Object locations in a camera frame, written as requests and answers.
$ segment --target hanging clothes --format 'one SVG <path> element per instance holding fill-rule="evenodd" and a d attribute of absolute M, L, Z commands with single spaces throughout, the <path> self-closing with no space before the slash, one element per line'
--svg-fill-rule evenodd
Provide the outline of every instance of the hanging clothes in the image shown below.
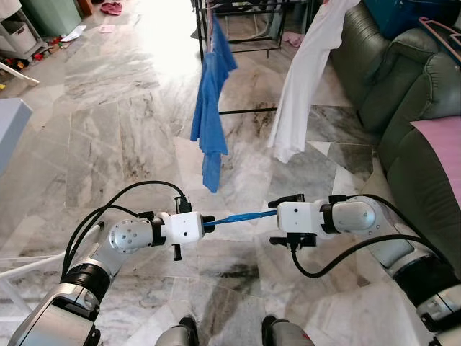
<path fill-rule="evenodd" d="M 305 150 L 305 134 L 312 98 L 321 80 L 331 49 L 341 44 L 346 11 L 359 0 L 329 0 L 318 10 L 293 58 L 280 97 L 267 146 L 287 163 Z"/>
<path fill-rule="evenodd" d="M 204 154 L 202 164 L 203 185 L 217 192 L 221 172 L 221 154 L 227 155 L 224 131 L 219 116 L 218 103 L 221 90 L 229 72 L 237 68 L 228 41 L 216 17 L 212 16 L 212 39 L 209 53 L 202 63 L 197 104 L 190 139 L 200 139 Z"/>

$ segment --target white shirt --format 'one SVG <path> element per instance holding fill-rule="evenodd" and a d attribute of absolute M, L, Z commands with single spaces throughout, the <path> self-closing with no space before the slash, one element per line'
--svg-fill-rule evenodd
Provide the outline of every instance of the white shirt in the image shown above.
<path fill-rule="evenodd" d="M 346 11 L 359 0 L 330 0 L 318 10 L 293 58 L 280 97 L 268 147 L 287 163 L 305 149 L 305 134 L 313 95 L 321 80 L 331 49 L 341 44 Z"/>

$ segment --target pink cushion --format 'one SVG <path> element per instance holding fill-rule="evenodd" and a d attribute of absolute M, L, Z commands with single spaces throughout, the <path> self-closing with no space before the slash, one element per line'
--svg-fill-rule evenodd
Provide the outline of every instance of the pink cushion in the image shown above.
<path fill-rule="evenodd" d="M 461 117 L 420 120 L 411 124 L 431 144 L 461 208 Z"/>

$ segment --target sofa cushion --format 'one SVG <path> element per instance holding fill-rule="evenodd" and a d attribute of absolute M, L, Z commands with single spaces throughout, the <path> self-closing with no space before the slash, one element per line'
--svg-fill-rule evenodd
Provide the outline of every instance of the sofa cushion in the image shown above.
<path fill-rule="evenodd" d="M 461 208 L 461 116 L 411 123 L 429 142 Z"/>
<path fill-rule="evenodd" d="M 398 208 L 447 256 L 461 278 L 461 210 L 437 155 L 416 129 L 397 152 L 388 181 Z"/>
<path fill-rule="evenodd" d="M 402 139 L 413 130 L 412 121 L 461 114 L 461 70 L 445 53 L 429 58 L 401 102 L 381 138 L 378 152 L 384 169 L 395 160 Z"/>

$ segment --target pink clothing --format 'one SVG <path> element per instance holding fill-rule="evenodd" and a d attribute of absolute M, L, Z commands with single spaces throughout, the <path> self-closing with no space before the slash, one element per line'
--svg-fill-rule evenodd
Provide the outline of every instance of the pink clothing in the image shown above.
<path fill-rule="evenodd" d="M 122 14 L 122 4 L 120 2 L 106 2 L 101 5 L 101 11 L 112 16 L 120 16 Z"/>
<path fill-rule="evenodd" d="M 431 144 L 461 208 L 461 117 L 413 121 L 411 124 Z"/>
<path fill-rule="evenodd" d="M 303 42 L 304 35 L 297 34 L 296 32 L 286 31 L 283 33 L 282 40 L 283 42 L 288 42 L 293 47 L 299 48 Z"/>

